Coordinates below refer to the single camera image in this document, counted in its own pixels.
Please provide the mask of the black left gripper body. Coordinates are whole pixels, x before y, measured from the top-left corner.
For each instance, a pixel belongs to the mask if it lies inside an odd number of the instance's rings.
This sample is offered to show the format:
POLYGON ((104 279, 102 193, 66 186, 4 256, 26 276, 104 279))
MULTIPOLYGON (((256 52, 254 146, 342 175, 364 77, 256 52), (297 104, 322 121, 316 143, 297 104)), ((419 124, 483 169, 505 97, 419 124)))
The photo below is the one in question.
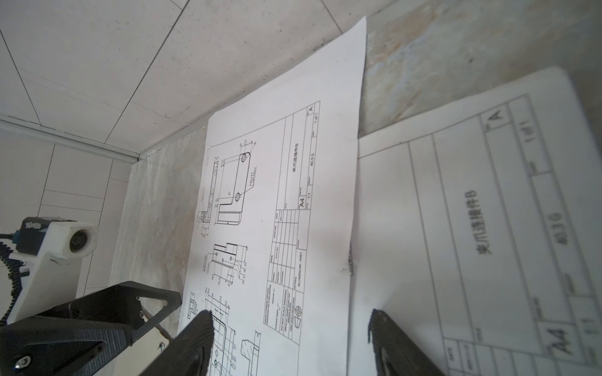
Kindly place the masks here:
POLYGON ((1 329, 3 375, 93 375, 182 304, 178 291, 134 281, 1 329))

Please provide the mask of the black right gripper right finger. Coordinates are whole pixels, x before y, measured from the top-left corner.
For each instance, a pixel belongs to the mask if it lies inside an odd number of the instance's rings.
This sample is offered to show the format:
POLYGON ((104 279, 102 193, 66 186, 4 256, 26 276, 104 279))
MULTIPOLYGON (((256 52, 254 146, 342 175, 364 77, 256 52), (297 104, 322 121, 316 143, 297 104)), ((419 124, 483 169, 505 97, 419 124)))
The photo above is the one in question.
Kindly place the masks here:
POLYGON ((378 376, 445 374, 382 310, 373 310, 368 324, 368 341, 375 354, 378 376))

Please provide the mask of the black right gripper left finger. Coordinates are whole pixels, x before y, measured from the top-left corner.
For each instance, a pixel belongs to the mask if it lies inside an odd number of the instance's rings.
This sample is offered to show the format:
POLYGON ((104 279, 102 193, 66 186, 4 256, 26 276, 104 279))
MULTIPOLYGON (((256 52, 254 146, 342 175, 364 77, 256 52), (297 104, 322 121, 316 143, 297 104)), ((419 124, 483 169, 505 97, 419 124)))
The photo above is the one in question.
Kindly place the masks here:
POLYGON ((207 375, 214 336, 212 312, 200 311, 140 376, 207 375))

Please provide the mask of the beige cardboard folder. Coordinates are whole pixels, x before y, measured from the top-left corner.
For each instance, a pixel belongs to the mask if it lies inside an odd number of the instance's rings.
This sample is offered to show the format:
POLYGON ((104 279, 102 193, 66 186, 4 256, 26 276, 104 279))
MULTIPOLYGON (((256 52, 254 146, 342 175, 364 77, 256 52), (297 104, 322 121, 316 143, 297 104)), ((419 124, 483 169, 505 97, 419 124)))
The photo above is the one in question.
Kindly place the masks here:
POLYGON ((169 343, 164 330, 151 329, 116 358, 113 375, 140 375, 166 350, 169 343))

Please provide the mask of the technical drawing sheet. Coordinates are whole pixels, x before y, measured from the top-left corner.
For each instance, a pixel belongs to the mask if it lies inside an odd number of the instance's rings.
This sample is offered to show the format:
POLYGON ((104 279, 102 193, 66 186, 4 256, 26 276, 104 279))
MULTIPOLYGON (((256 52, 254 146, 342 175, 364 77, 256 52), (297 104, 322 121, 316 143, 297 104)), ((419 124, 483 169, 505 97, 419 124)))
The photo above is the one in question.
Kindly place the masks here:
POLYGON ((383 310, 446 375, 601 373, 601 158, 549 67, 364 136, 347 372, 383 310))
POLYGON ((367 22, 209 119, 180 328, 210 375, 344 375, 367 22))

